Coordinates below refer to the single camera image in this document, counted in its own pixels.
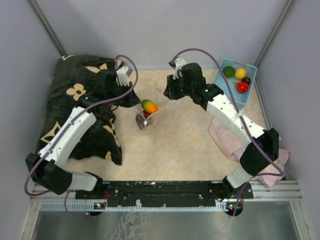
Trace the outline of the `green toy fruit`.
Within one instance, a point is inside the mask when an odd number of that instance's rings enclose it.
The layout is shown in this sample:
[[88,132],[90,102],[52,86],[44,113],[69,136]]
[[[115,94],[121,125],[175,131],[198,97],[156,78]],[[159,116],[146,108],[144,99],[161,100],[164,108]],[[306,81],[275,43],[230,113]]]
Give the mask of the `green toy fruit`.
[[227,79],[233,78],[236,73],[235,68],[232,66],[225,66],[222,71]]

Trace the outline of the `clear dotted zip bag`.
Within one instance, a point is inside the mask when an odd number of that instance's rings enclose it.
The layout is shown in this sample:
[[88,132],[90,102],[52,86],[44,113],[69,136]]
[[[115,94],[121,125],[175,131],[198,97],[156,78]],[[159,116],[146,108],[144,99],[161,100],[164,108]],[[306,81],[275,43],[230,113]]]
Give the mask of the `clear dotted zip bag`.
[[169,99],[164,96],[165,88],[157,83],[137,92],[140,103],[135,106],[135,121],[141,130],[154,126],[162,116]]

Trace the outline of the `red toy apple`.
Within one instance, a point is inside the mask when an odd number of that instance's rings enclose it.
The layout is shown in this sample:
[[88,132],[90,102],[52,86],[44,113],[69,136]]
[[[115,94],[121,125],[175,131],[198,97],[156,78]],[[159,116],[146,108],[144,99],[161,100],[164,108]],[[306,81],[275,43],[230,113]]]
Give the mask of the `red toy apple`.
[[149,115],[150,115],[150,113],[148,113],[148,112],[145,111],[145,110],[143,110],[142,112],[143,112],[143,114],[144,114],[145,116],[149,116]]

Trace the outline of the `green orange toy mango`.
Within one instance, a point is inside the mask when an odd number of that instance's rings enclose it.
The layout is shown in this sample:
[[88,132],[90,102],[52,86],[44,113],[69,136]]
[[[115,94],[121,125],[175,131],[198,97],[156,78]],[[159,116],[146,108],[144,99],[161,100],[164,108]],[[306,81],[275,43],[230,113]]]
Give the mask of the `green orange toy mango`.
[[159,110],[158,106],[149,99],[143,99],[141,102],[141,107],[150,114],[153,114]]

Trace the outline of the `yellow toy lemon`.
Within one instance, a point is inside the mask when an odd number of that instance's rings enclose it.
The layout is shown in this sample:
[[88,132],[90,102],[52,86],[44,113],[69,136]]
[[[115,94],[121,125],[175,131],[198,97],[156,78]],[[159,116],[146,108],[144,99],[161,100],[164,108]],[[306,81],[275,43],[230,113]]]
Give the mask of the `yellow toy lemon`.
[[244,68],[238,68],[235,71],[234,77],[238,80],[242,80],[247,74],[247,71]]

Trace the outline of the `red toy pepper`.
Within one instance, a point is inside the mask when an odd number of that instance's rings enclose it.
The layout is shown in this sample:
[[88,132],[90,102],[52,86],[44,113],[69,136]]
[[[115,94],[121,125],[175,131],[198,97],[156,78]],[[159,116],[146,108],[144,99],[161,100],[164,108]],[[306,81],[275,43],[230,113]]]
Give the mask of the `red toy pepper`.
[[235,87],[240,94],[244,94],[249,90],[249,84],[242,81],[236,82]]

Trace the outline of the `dark brown toy fruit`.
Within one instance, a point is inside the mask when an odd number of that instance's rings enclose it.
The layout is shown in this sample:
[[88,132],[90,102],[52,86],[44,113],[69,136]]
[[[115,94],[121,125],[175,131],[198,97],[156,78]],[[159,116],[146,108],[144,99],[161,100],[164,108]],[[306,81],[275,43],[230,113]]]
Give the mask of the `dark brown toy fruit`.
[[140,130],[144,131],[149,127],[150,121],[148,117],[149,116],[144,115],[143,112],[138,112],[136,114],[135,121]]

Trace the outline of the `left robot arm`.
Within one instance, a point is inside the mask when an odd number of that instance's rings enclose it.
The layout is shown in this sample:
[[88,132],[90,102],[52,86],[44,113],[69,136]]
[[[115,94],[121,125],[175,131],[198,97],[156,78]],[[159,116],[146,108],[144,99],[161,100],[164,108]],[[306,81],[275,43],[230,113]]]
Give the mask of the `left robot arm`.
[[84,93],[76,102],[69,117],[47,145],[37,154],[30,153],[26,159],[29,174],[24,182],[24,192],[28,191],[29,180],[61,195],[71,191],[86,191],[97,199],[103,195],[104,186],[98,183],[98,177],[91,173],[70,172],[64,166],[75,146],[87,130],[96,122],[94,108],[102,104],[133,106],[135,82],[130,82],[133,72],[130,66],[118,70],[101,70],[91,91]]

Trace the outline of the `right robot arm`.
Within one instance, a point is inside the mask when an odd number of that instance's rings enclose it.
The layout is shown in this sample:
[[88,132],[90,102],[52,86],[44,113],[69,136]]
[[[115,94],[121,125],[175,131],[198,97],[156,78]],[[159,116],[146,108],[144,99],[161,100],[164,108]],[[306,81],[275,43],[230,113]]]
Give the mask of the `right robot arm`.
[[170,100],[190,97],[206,112],[218,118],[244,146],[239,165],[224,179],[223,192],[235,198],[241,185],[259,174],[279,157],[279,134],[271,128],[264,129],[245,115],[240,116],[224,91],[216,84],[208,84],[197,63],[186,63],[182,58],[171,61],[174,69],[167,76],[164,96]]

